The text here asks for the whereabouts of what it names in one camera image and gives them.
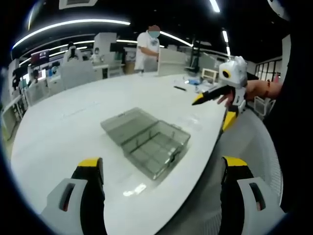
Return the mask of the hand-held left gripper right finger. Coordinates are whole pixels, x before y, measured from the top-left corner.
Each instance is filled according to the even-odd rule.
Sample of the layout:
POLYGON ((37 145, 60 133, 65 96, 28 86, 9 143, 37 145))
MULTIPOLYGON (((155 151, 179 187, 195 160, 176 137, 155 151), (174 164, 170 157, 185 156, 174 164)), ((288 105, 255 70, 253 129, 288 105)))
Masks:
POLYGON ((247 163, 223 156, 221 235, 266 235, 283 219, 277 195, 247 163))

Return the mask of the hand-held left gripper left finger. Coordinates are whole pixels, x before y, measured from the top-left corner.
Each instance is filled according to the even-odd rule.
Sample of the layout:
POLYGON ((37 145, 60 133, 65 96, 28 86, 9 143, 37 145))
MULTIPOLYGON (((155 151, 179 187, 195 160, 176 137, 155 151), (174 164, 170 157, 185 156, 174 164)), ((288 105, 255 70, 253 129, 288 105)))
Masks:
POLYGON ((41 219, 56 235, 106 235, 103 160, 81 161, 47 196, 41 219))

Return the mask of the person's right hand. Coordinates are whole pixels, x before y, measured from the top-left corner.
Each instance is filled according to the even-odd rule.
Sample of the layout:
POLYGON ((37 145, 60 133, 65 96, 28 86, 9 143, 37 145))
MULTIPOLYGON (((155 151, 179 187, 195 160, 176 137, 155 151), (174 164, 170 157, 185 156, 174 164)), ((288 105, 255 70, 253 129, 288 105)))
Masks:
MULTIPOLYGON (((248 100, 253 99, 259 93, 259 87, 262 84, 260 80, 251 80, 248 81, 246 87, 246 97, 248 100)), ((228 94, 223 95, 218 101, 217 104, 221 104, 225 101, 225 107, 229 107, 233 102, 233 92, 230 91, 228 94)))

